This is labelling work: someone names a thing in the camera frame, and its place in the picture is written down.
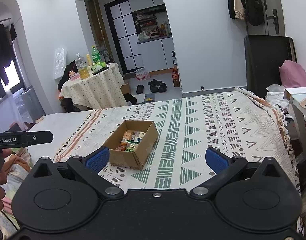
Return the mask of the green round cracker pack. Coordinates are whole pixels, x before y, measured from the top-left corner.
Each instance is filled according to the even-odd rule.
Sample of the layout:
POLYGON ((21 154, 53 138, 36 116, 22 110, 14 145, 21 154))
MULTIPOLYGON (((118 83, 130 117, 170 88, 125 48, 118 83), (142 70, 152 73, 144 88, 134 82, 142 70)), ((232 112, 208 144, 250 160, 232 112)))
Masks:
POLYGON ((135 143, 133 141, 128 141, 126 143, 126 152, 135 152, 137 150, 137 147, 139 146, 139 143, 135 143))

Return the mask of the orange biscuit pack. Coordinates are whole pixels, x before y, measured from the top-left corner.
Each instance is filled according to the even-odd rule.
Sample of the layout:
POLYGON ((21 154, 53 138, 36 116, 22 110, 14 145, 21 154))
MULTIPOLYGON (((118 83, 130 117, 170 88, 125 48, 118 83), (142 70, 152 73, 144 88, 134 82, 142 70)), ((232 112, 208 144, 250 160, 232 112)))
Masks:
POLYGON ((123 137, 121 139, 120 145, 126 146, 127 144, 134 143, 135 132, 133 130, 127 130, 124 132, 123 137))

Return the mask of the long white bread pack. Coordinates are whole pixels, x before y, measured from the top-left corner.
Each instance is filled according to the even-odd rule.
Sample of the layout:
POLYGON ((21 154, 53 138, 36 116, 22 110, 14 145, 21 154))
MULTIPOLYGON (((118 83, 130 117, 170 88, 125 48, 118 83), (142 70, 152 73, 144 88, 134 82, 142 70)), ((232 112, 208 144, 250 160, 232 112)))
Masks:
POLYGON ((134 131, 133 142, 140 143, 142 139, 144 138, 144 136, 145 136, 144 132, 134 131))

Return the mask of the brown cardboard box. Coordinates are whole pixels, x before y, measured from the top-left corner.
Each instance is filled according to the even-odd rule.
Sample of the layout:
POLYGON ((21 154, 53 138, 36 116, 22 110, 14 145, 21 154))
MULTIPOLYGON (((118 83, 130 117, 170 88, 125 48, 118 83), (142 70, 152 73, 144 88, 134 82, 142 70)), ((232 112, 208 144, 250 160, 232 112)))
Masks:
POLYGON ((126 120, 104 142, 109 163, 142 170, 152 152, 158 133, 153 121, 126 120))

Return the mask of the patterned bed blanket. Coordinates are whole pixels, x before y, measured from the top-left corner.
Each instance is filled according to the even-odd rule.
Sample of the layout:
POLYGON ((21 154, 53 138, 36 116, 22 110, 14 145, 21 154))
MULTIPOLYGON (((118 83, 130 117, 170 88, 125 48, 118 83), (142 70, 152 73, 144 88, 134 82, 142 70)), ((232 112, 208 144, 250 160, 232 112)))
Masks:
POLYGON ((100 176, 128 189, 187 189, 212 178, 205 152, 216 148, 250 162, 274 157, 295 187, 299 177, 295 154, 284 126, 284 113, 252 92, 171 99, 130 107, 93 110, 63 143, 54 162, 82 157, 98 149, 126 120, 153 121, 157 141, 141 171, 107 165, 100 176))

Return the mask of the round table with dotted cloth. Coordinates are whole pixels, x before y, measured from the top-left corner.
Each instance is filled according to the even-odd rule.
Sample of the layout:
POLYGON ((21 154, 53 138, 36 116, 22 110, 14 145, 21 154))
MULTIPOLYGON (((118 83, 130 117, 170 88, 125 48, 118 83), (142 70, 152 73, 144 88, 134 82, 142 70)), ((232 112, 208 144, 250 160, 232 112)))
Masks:
POLYGON ((60 95, 69 98, 75 105, 92 109, 105 109, 126 106, 121 87, 123 77, 118 64, 109 63, 103 72, 82 80, 68 80, 62 86, 60 95))

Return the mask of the small floor cardboard box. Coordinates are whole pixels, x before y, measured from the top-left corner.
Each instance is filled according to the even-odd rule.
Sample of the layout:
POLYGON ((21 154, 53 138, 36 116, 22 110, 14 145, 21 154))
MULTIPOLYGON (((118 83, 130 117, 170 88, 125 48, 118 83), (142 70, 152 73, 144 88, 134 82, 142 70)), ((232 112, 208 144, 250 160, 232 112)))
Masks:
POLYGON ((123 85, 121 85, 121 91, 123 94, 130 94, 131 93, 130 84, 124 83, 123 85))

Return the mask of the white side table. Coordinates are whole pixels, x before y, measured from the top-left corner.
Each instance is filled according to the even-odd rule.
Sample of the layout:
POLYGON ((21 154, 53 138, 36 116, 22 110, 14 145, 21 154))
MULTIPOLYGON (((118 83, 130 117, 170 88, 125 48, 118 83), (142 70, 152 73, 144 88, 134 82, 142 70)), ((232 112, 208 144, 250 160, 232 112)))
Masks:
POLYGON ((306 109, 301 105, 301 103, 306 99, 306 87, 286 88, 284 90, 284 98, 289 101, 289 105, 293 109, 293 120, 302 147, 302 153, 297 157, 298 162, 304 161, 306 159, 306 109))

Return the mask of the single black slipper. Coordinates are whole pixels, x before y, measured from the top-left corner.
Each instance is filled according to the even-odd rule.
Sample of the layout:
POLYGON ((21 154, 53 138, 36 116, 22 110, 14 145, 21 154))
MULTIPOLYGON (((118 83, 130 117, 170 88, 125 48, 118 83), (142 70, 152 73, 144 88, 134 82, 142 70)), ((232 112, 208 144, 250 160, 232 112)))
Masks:
POLYGON ((138 85, 136 89, 137 94, 142 94, 144 91, 144 86, 143 85, 138 85))

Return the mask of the yellow liquid plastic bottle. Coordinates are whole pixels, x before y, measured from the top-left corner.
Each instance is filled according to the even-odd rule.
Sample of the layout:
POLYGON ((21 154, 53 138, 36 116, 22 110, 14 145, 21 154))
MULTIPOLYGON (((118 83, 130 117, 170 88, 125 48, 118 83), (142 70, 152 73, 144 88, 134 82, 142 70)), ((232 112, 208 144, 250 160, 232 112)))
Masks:
POLYGON ((79 71, 79 75, 82 80, 90 77, 86 61, 82 56, 80 56, 79 53, 76 54, 75 65, 79 71))

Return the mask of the black slippers pile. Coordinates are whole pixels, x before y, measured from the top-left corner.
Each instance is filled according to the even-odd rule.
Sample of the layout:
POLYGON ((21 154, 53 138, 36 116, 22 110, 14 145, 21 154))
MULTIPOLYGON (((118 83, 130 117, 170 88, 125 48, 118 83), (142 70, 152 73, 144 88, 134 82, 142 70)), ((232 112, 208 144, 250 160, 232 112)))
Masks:
POLYGON ((148 82, 148 85, 152 93, 164 93, 167 91, 167 85, 162 81, 153 79, 152 81, 148 82))

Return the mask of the red drink bottle box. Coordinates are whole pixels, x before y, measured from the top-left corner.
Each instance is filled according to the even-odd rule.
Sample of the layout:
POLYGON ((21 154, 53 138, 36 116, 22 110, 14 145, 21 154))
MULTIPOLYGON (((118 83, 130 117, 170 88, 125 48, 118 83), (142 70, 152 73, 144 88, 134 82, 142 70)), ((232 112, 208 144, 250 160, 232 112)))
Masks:
POLYGON ((172 79, 173 79, 174 87, 180 87, 180 79, 179 79, 179 75, 178 75, 177 64, 173 65, 172 79))

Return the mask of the green soda bottle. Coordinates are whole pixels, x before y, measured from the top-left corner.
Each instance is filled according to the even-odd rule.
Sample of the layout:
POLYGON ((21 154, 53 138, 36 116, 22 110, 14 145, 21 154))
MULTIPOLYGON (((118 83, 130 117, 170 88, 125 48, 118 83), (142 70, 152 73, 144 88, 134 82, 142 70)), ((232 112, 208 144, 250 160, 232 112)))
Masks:
POLYGON ((92 46, 92 60, 94 64, 100 64, 101 62, 100 52, 96 46, 92 46))

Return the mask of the pink pillow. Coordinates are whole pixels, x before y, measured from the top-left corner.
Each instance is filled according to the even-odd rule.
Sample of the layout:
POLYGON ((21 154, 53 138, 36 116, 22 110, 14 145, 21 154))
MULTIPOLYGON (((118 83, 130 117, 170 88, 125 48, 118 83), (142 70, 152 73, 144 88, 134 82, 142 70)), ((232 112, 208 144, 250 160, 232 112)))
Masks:
POLYGON ((279 68, 282 85, 285 88, 306 87, 306 72, 294 61, 285 60, 279 68))

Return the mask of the white kitchen cabinet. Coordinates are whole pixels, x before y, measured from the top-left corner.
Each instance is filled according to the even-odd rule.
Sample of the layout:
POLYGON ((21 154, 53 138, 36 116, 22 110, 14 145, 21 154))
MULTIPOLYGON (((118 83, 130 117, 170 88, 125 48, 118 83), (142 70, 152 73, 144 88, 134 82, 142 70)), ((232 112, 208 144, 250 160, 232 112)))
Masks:
POLYGON ((138 42, 144 68, 148 72, 173 68, 174 43, 172 37, 138 42))

